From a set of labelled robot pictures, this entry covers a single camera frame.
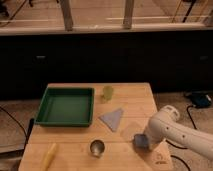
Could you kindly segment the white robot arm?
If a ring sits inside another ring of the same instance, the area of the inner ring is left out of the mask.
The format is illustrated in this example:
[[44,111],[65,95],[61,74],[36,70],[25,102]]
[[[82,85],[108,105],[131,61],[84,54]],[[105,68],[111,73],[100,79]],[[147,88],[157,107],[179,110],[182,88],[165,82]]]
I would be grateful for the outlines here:
[[179,111],[171,105],[150,117],[144,130],[148,147],[157,146],[166,138],[213,161],[213,134],[183,126],[177,122],[179,118]]

